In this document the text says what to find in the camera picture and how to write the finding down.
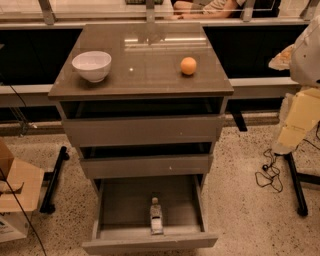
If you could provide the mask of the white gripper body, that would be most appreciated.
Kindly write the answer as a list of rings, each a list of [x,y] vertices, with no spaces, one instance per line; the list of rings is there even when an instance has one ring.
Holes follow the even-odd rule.
[[[288,128],[285,121],[289,114],[294,95],[287,93],[283,99],[279,111],[279,123],[274,128],[272,151],[278,155],[286,155],[292,152],[296,146],[293,144],[294,132]]]

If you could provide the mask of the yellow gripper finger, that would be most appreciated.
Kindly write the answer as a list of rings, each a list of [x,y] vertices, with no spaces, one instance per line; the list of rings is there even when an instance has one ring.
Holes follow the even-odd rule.
[[[268,67],[278,71],[289,70],[291,65],[291,55],[293,49],[293,44],[283,49],[280,53],[278,53],[275,57],[273,57],[270,60]]]
[[[294,132],[293,144],[296,147],[319,121],[320,90],[310,88],[294,95],[285,123]]]

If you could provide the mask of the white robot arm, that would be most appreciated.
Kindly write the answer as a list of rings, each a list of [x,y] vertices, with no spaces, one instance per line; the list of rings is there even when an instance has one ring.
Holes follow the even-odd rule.
[[[295,95],[287,94],[280,109],[280,121],[272,150],[279,155],[294,151],[306,134],[320,121],[320,16],[286,47],[268,66],[290,71],[302,86]]]

